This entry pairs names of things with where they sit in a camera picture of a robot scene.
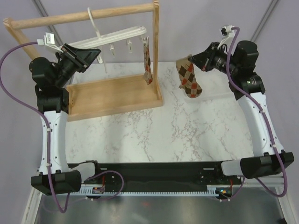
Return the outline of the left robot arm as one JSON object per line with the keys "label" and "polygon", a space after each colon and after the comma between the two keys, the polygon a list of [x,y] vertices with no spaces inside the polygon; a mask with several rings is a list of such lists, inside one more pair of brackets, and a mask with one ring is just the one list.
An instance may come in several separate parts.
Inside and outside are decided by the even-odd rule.
{"label": "left robot arm", "polygon": [[56,63],[37,57],[29,64],[43,126],[42,160],[38,175],[31,177],[31,186],[47,196],[78,192],[86,179],[92,184],[102,179],[94,162],[69,168],[65,153],[69,113],[65,85],[76,72],[84,73],[100,53],[100,49],[78,49],[64,44],[56,53]]}

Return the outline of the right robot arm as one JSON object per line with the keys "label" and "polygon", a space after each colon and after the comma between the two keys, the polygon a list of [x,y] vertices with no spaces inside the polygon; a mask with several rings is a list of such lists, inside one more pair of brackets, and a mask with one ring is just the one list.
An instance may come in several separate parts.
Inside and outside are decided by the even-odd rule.
{"label": "right robot arm", "polygon": [[270,115],[264,84],[254,71],[258,55],[257,45],[245,40],[238,42],[229,62],[218,42],[212,42],[205,51],[188,57],[188,61],[204,72],[216,69],[226,73],[229,68],[229,88],[243,110],[251,135],[253,156],[223,161],[221,168],[213,173],[219,184],[226,183],[232,175],[248,179],[278,175],[294,162],[293,153],[285,152],[278,140],[271,120],[264,120]]}

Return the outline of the white plastic clip hanger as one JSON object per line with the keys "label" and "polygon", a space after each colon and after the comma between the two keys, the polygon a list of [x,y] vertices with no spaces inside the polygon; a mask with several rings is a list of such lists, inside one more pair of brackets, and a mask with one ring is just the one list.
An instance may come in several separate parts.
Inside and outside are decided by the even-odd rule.
{"label": "white plastic clip hanger", "polygon": [[114,43],[119,41],[126,41],[126,45],[128,47],[128,52],[131,54],[133,52],[132,49],[132,38],[138,37],[142,44],[147,47],[149,45],[149,37],[145,36],[147,33],[147,29],[144,26],[134,26],[126,29],[122,29],[119,31],[115,31],[112,33],[101,35],[99,29],[94,23],[93,15],[91,9],[87,8],[89,20],[95,30],[96,37],[85,39],[78,42],[69,43],[72,47],[79,49],[101,49],[104,45],[109,45],[109,49],[115,57],[115,47]]}

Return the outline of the argyle sock beige orange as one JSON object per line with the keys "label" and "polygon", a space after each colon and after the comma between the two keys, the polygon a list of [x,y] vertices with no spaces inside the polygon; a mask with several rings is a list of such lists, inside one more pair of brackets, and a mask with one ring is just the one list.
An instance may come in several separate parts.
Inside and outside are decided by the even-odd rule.
{"label": "argyle sock beige orange", "polygon": [[143,79],[147,85],[150,85],[153,81],[151,73],[151,59],[149,50],[149,37],[143,39],[143,56],[144,56],[144,74]]}

